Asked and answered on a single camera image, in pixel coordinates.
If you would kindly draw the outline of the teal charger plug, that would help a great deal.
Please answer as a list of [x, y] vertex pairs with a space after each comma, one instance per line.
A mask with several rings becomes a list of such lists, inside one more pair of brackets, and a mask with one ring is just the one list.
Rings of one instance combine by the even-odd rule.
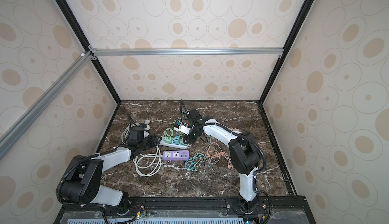
[[174, 143], [175, 145], [180, 145], [180, 143], [181, 143], [181, 137], [180, 137], [180, 136], [176, 136], [176, 137], [174, 138], [173, 143]]

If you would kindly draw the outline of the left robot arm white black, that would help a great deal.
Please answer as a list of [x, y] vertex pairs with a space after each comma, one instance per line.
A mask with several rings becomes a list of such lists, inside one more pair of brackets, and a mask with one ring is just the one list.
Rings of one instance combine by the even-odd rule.
[[129, 129], [121, 145], [90, 156], [77, 155], [71, 160], [55, 191], [60, 203], [129, 208], [128, 194], [102, 185], [102, 174], [158, 147], [162, 138], [150, 132], [149, 124], [136, 124], [130, 113], [127, 113], [127, 118]]

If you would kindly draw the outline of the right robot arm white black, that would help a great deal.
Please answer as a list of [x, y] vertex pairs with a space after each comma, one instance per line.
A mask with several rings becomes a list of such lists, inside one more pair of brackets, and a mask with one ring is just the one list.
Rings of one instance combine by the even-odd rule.
[[260, 205], [260, 194], [266, 197], [268, 208], [263, 207], [261, 224], [268, 222], [272, 212], [271, 200], [264, 190], [256, 187], [256, 176], [266, 170], [267, 162], [263, 151], [248, 132], [232, 130], [216, 119], [202, 116], [197, 109], [187, 110], [184, 101], [180, 100], [179, 119], [174, 129], [183, 134], [183, 142], [193, 145], [203, 135], [213, 137], [229, 148], [230, 163], [239, 173], [240, 191], [236, 207], [243, 213], [241, 217], [254, 213]]

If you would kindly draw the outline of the white blue power strip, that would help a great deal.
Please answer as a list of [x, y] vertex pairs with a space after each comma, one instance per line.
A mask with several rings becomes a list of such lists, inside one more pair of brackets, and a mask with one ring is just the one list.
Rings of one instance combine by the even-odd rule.
[[185, 144], [183, 139], [179, 136], [176, 137], [162, 137], [160, 141], [160, 146], [172, 147], [181, 150], [186, 150], [189, 148], [189, 144]]

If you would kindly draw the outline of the light green charger plug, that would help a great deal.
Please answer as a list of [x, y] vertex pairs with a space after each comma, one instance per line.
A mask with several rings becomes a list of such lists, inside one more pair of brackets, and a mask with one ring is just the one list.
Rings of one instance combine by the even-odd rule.
[[172, 144], [173, 138], [172, 138], [172, 137], [164, 137], [164, 142], [165, 142], [166, 144]]

